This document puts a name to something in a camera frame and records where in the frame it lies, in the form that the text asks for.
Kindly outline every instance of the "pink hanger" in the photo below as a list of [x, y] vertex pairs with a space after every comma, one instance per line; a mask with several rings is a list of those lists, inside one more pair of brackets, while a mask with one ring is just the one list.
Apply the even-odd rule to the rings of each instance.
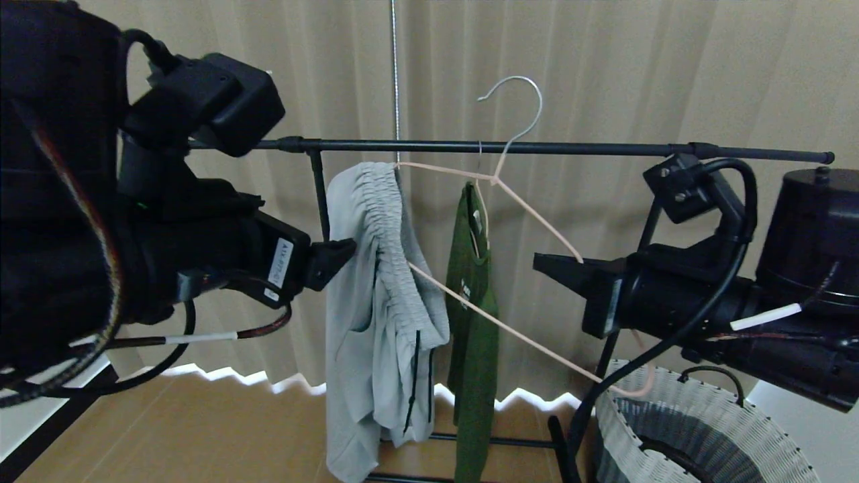
[[[565, 247], [566, 247], [566, 248], [567, 248], [567, 249], [568, 249], [568, 250], [573, 254], [573, 256], [574, 256], [574, 257], [576, 257], [576, 260], [578, 260], [578, 261], [579, 261], [579, 263], [584, 263], [584, 260], [582, 259], [582, 256], [581, 256], [581, 255], [579, 254], [579, 252], [578, 252], [578, 251], [573, 247], [572, 243], [570, 243], [569, 241], [567, 241], [567, 239], [566, 239], [566, 238], [564, 238], [564, 236], [563, 236], [563, 235], [561, 235], [561, 233], [560, 233], [557, 229], [555, 229], [555, 227], [551, 226], [551, 224], [549, 224], [549, 222], [547, 222], [547, 221], [545, 220], [545, 218], [543, 218], [543, 217], [542, 217], [542, 216], [541, 216], [541, 215], [540, 215], [540, 214], [539, 214], [539, 213], [538, 213], [534, 208], [532, 208], [528, 203], [526, 203], [524, 199], [522, 199], [518, 194], [516, 194], [516, 193], [513, 191], [513, 189], [511, 189], [509, 186], [507, 186], [507, 185], [504, 183], [504, 181], [500, 178], [500, 175], [501, 175], [501, 169], [502, 169], [502, 168], [503, 168], [503, 166], [504, 166], [504, 160], [505, 160], [505, 158], [507, 157], [507, 151], [508, 151], [508, 149], [510, 148], [510, 145], [511, 145], [511, 144], [512, 144], [516, 139], [519, 139], [519, 138], [521, 138], [522, 136], [525, 136], [526, 134], [528, 134], [528, 133], [529, 133], [529, 132], [534, 128], [534, 126], [535, 126], [535, 125], [537, 125], [537, 121], [539, 120], [540, 115], [543, 113], [543, 93], [542, 93], [542, 92], [540, 92], [539, 87], [537, 86], [537, 84], [536, 84], [533, 80], [531, 80], [530, 78], [525, 77], [525, 76], [509, 76], [509, 77], [505, 77], [504, 79], [502, 79], [502, 80], [498, 81], [498, 83], [496, 83], [494, 86], [492, 86], [492, 89], [490, 89], [490, 91], [489, 91], [486, 95], [483, 95], [483, 96], [479, 97], [479, 98], [478, 98], [478, 102], [480, 102], [480, 101], [485, 101], [485, 100], [489, 99], [489, 97], [490, 97], [493, 93], [495, 93], [496, 89], [498, 89], [498, 87], [499, 87], [500, 85], [504, 84], [504, 83], [505, 83], [505, 82], [507, 82], [507, 81], [513, 80], [513, 79], [517, 79], [517, 80], [524, 81], [524, 82], [527, 82], [527, 83], [531, 84], [531, 87], [533, 87], [533, 88], [534, 88], [534, 91], [536, 91], [536, 93], [537, 93], [537, 98], [538, 98], [538, 101], [539, 101], [539, 106], [538, 106], [538, 108], [537, 108], [537, 114], [534, 116], [534, 120], [531, 122], [531, 124], [530, 124], [530, 125], [529, 125], [525, 130], [524, 130], [524, 131], [522, 131], [522, 132], [520, 132], [519, 134], [516, 134], [515, 136], [513, 136], [513, 137], [512, 137], [512, 138], [511, 138], [511, 139], [510, 139], [510, 140], [509, 140], [509, 141], [504, 145], [504, 149], [503, 149], [503, 150], [502, 150], [502, 152], [501, 152], [501, 158], [498, 160], [498, 165], [496, 166], [496, 169], [495, 169], [495, 173], [494, 173], [494, 174], [472, 173], [472, 172], [470, 172], [470, 171], [462, 171], [462, 170], [459, 170], [459, 169], [444, 168], [444, 167], [441, 167], [441, 166], [433, 166], [433, 165], [430, 165], [430, 164], [422, 164], [422, 163], [417, 163], [417, 162], [397, 162], [397, 163], [396, 163], [396, 165], [395, 165], [395, 168], [399, 168], [400, 166], [411, 166], [411, 167], [413, 167], [413, 168], [428, 169], [428, 170], [430, 170], [430, 171], [437, 171], [437, 172], [440, 172], [440, 173], [456, 174], [456, 175], [458, 175], [458, 176], [464, 176], [464, 177], [466, 177], [466, 178], [471, 178], [471, 179], [474, 179], [474, 180], [487, 180], [487, 181], [489, 181], [489, 182], [490, 182], [490, 184], [491, 184], [492, 186], [494, 186], [494, 185], [498, 185], [498, 186], [500, 186], [500, 187], [501, 187], [501, 189], [503, 189], [503, 190], [504, 190], [504, 192], [506, 192], [506, 193], [507, 193], [507, 194], [508, 194], [508, 195], [509, 195], [509, 196], [510, 196], [510, 197], [511, 197], [511, 198], [512, 198], [516, 203], [518, 203], [519, 205], [521, 205], [521, 207], [522, 207], [522, 208], [524, 208], [524, 209], [525, 209], [525, 211], [527, 211], [528, 213], [530, 213], [533, 217], [537, 218], [537, 220], [538, 220], [540, 223], [542, 223], [542, 224], [543, 224], [543, 226], [545, 226], [545, 227], [546, 227], [546, 228], [547, 228], [547, 229], [548, 229], [548, 230], [549, 230], [549, 231], [550, 231], [550, 232], [551, 232], [551, 233], [552, 233], [556, 238], [558, 238], [558, 240], [559, 240], [561, 243], [563, 243], [563, 245], [564, 245], [564, 246], [565, 246]], [[480, 195], [480, 198], [481, 198], [481, 199], [480, 199], [480, 203], [481, 203], [481, 204], [483, 204], [483, 203], [484, 203], [484, 202], [483, 202], [483, 196], [482, 196], [482, 195]], [[486, 229], [486, 235], [487, 235], [487, 247], [488, 247], [488, 237], [489, 237], [489, 230], [488, 230], [488, 228]], [[436, 279], [432, 278], [429, 274], [427, 274], [426, 272], [424, 272], [424, 271], [422, 271], [421, 269], [417, 268], [417, 267], [416, 267], [416, 266], [414, 266], [411, 262], [409, 262], [409, 267], [411, 267], [411, 269], [412, 269], [416, 274], [420, 275], [420, 276], [421, 276], [421, 277], [423, 277], [423, 278], [426, 278], [426, 279], [427, 279], [428, 281], [430, 281], [433, 285], [435, 285], [436, 287], [438, 287], [438, 288], [440, 288], [440, 289], [444, 290], [444, 291], [445, 291], [445, 293], [447, 293], [447, 294], [448, 294], [448, 295], [450, 295], [451, 297], [455, 298], [456, 300], [460, 301], [461, 303], [464, 303], [464, 304], [465, 304], [468, 308], [470, 308], [471, 310], [474, 310], [475, 312], [477, 312], [478, 314], [482, 315], [482, 316], [483, 316], [483, 317], [485, 317], [487, 320], [489, 320], [489, 321], [491, 321], [492, 323], [496, 324], [497, 326], [499, 326], [500, 328], [504, 329], [504, 330], [505, 330], [505, 331], [507, 331], [508, 333], [513, 334], [517, 339], [522, 340], [523, 342], [525, 342], [526, 344], [530, 345], [531, 347], [534, 347], [535, 349], [539, 350], [540, 352], [543, 352], [545, 355], [549, 356], [550, 358], [553, 358], [553, 359], [557, 360], [559, 363], [561, 363], [561, 364], [563, 364], [563, 365], [565, 365], [565, 366], [569, 367], [570, 369], [572, 369], [572, 370], [574, 370], [574, 371], [576, 371], [576, 372], [578, 372], [578, 373], [582, 374], [583, 376], [587, 377], [588, 379], [590, 379], [590, 380], [592, 380], [592, 381], [594, 381], [594, 382], [597, 382], [597, 383], [602, 382], [602, 379], [601, 379], [599, 376], [597, 376], [597, 375], [595, 375], [595, 374], [591, 373], [591, 372], [590, 372], [590, 371], [588, 371], [588, 370], [583, 369], [581, 366], [579, 366], [579, 365], [577, 365], [577, 364], [573, 364], [573, 363], [571, 363], [569, 360], [567, 360], [566, 358], [562, 358], [561, 356], [557, 355], [555, 352], [553, 352], [553, 351], [549, 350], [549, 349], [548, 349], [547, 347], [545, 347], [544, 345], [539, 344], [538, 342], [536, 342], [536, 341], [534, 341], [534, 340], [532, 340], [532, 339], [528, 338], [525, 334], [520, 333], [519, 331], [517, 331], [517, 330], [513, 329], [512, 327], [508, 326], [507, 324], [504, 324], [503, 322], [499, 321], [497, 318], [493, 317], [492, 315], [487, 314], [487, 313], [486, 313], [485, 311], [483, 311], [480, 307], [478, 307], [478, 306], [474, 305], [473, 303], [471, 303], [471, 302], [467, 301], [465, 298], [461, 297], [459, 294], [457, 294], [457, 293], [456, 293], [456, 292], [454, 292], [453, 290], [450, 290], [450, 289], [449, 289], [448, 287], [446, 287], [443, 283], [441, 283], [441, 282], [439, 282], [438, 280], [436, 280]], [[643, 341], [642, 341], [641, 335], [640, 335], [637, 331], [634, 331], [634, 330], [632, 331], [632, 334], [633, 334], [633, 336], [636, 338], [636, 342], [638, 343], [638, 346], [642, 349], [642, 352], [643, 352], [643, 351], [644, 351], [644, 343], [643, 343]], [[627, 396], [627, 397], [640, 397], [640, 396], [643, 396], [643, 395], [647, 394], [647, 393], [648, 393], [648, 392], [653, 388], [654, 379], [655, 379], [655, 371], [654, 371], [653, 367], [652, 367], [650, 364], [647, 364], [647, 368], [648, 368], [647, 381], [644, 383], [644, 386], [643, 386], [641, 389], [638, 389], [637, 391], [627, 391], [627, 390], [622, 389], [622, 388], [619, 388], [619, 387], [617, 387], [617, 386], [611, 386], [611, 390], [613, 390], [614, 392], [616, 392], [616, 393], [618, 393], [618, 394], [621, 394], [621, 395]]]

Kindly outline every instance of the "green shirt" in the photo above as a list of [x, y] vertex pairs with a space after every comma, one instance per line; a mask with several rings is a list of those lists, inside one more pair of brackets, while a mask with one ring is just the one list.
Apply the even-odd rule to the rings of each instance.
[[[474, 184], [462, 189], [454, 240], [448, 262], [447, 287], [487, 313], [498, 317], [490, 287], [490, 253], [483, 230], [484, 207]], [[454, 339], [448, 387], [456, 396], [456, 483], [480, 482], [489, 453], [498, 378], [498, 326], [465, 304], [445, 298]]]

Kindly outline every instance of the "curtain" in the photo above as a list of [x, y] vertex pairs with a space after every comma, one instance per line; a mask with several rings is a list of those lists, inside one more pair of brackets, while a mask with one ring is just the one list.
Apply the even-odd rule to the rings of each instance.
[[[859, 3], [816, 2], [405, 2], [395, 1], [399, 132], [403, 139], [506, 141], [533, 118], [528, 86], [511, 83], [488, 101], [499, 79], [531, 77], [545, 108], [523, 140], [685, 143], [831, 150], [837, 166], [859, 168]], [[139, 27], [173, 52], [226, 55], [271, 70], [287, 108], [270, 138], [391, 138], [394, 116], [391, 3], [182, 0], [82, 2], [85, 9]], [[142, 55], [130, 85], [143, 92]], [[497, 155], [406, 154], [490, 173]], [[324, 153], [326, 178], [382, 153]], [[589, 258], [634, 251], [651, 195], [641, 173], [660, 160], [591, 156], [509, 156], [501, 176]], [[265, 211], [320, 239], [305, 156], [252, 153], [240, 160], [205, 151], [189, 163], [200, 176], [230, 180], [267, 200]], [[781, 178], [809, 168], [750, 161], [758, 175], [761, 222], [741, 274], [753, 277]], [[454, 212], [464, 180], [403, 168], [415, 230], [436, 278], [444, 279]], [[741, 193], [739, 179], [729, 179]], [[579, 328], [583, 300], [531, 269], [535, 252], [564, 247], [504, 192], [482, 186], [489, 206], [492, 281], [501, 318], [553, 351], [589, 367], [602, 342]], [[663, 219], [656, 242], [688, 246], [717, 224]], [[198, 332], [261, 325], [276, 315], [227, 291], [198, 301]], [[301, 372], [323, 381], [324, 294], [306, 292], [288, 328], [237, 342], [197, 344], [185, 362], [205, 370], [265, 370], [279, 381]], [[181, 314], [126, 334], [178, 333]], [[648, 338], [648, 343], [655, 343]], [[165, 350], [112, 354], [120, 370], [157, 362]], [[638, 349], [625, 334], [617, 355]], [[498, 397], [522, 387], [553, 399], [583, 380], [502, 336]], [[674, 350], [657, 363], [681, 369]]]

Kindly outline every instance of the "white and gray basket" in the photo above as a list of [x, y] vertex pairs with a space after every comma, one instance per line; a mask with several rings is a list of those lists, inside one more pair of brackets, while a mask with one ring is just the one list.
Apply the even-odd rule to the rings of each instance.
[[[609, 371], [624, 364], [612, 361]], [[649, 394], [632, 399], [610, 391], [597, 400], [597, 481], [819, 483], [796, 443], [766, 414], [739, 406], [724, 389], [679, 376], [656, 368]], [[641, 368], [618, 385], [635, 390], [646, 379]]]

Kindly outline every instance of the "brown floor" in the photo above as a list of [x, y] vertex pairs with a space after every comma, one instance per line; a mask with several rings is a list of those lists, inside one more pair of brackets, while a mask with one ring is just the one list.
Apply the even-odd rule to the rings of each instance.
[[[301, 384], [273, 394], [268, 382], [158, 377], [97, 401], [18, 481], [336, 483], [325, 464], [324, 397]], [[436, 431], [455, 432], [450, 404], [439, 399], [436, 408]], [[572, 409], [555, 413], [566, 425]], [[493, 435], [548, 440], [547, 417], [517, 400], [497, 414]], [[455, 443], [383, 444], [381, 461], [377, 471], [452, 477]], [[561, 481], [551, 450], [496, 445], [483, 479]]]

